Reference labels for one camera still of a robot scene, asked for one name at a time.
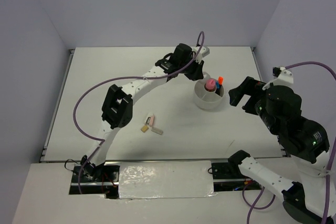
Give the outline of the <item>blue black highlighter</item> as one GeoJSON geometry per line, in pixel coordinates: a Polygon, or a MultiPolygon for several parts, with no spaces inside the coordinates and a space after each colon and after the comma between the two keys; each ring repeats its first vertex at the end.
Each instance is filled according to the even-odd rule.
{"type": "Polygon", "coordinates": [[[220,92],[221,92],[221,91],[220,91],[220,90],[221,90],[221,87],[220,87],[219,89],[216,88],[215,93],[216,93],[217,95],[220,95],[220,94],[221,94],[221,93],[220,93],[220,92]]]}

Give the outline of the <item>pink glue bottle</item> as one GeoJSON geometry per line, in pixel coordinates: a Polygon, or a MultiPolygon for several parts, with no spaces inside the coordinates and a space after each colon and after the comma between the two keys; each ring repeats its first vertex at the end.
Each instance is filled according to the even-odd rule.
{"type": "Polygon", "coordinates": [[[204,84],[204,88],[206,91],[208,92],[214,92],[216,91],[217,87],[216,87],[216,80],[210,78],[208,79],[205,84],[204,84]]]}

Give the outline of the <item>orange black highlighter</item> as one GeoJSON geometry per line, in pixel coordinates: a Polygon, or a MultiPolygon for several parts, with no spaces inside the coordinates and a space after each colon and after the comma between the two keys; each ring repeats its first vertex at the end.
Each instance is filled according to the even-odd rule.
{"type": "Polygon", "coordinates": [[[224,81],[224,78],[221,77],[221,76],[219,76],[218,79],[217,79],[217,81],[218,81],[218,85],[219,85],[219,86],[222,86],[223,81],[224,81]]]}

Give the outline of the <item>grey rectangular eraser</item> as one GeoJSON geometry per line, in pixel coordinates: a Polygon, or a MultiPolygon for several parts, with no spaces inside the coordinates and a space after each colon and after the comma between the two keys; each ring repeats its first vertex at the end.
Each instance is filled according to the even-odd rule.
{"type": "Polygon", "coordinates": [[[156,133],[156,134],[159,134],[159,135],[163,134],[163,131],[160,130],[160,129],[158,129],[158,128],[156,128],[156,127],[152,127],[151,131],[154,132],[154,133],[156,133]]]}

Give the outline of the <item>tan square eraser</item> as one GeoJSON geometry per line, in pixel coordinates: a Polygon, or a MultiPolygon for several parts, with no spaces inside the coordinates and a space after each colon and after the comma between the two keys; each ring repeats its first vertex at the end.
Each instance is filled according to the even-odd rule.
{"type": "Polygon", "coordinates": [[[149,127],[147,125],[144,125],[144,126],[141,127],[141,131],[143,133],[145,133],[148,129],[149,129],[149,127]]]}

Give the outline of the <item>clear tape roll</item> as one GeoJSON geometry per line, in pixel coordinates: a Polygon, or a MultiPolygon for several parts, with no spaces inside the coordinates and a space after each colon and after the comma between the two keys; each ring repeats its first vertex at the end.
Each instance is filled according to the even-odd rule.
{"type": "Polygon", "coordinates": [[[211,76],[207,72],[203,72],[203,79],[201,81],[206,82],[211,76]]]}

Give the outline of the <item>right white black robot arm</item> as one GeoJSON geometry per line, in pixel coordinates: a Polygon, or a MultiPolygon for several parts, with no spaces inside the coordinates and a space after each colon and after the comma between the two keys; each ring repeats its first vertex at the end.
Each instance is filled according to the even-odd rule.
{"type": "Polygon", "coordinates": [[[233,177],[245,175],[272,192],[287,214],[299,223],[333,223],[335,187],[330,176],[330,144],[323,126],[301,115],[302,99],[284,85],[271,85],[247,77],[229,90],[229,103],[237,106],[242,97],[246,113],[257,115],[294,161],[300,181],[295,182],[264,167],[240,150],[228,161],[233,177]]]}

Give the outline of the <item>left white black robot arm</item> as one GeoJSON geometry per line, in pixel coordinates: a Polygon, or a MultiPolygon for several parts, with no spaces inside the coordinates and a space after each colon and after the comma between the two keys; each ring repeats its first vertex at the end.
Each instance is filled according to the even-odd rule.
{"type": "Polygon", "coordinates": [[[98,144],[93,147],[92,153],[82,157],[80,171],[90,181],[98,181],[103,174],[107,152],[116,134],[131,121],[135,103],[180,73],[192,81],[203,79],[203,58],[207,55],[207,47],[198,45],[192,48],[186,44],[179,44],[172,53],[158,60],[144,75],[132,77],[130,83],[122,86],[110,86],[102,105],[100,130],[98,136],[93,137],[98,144]]]}

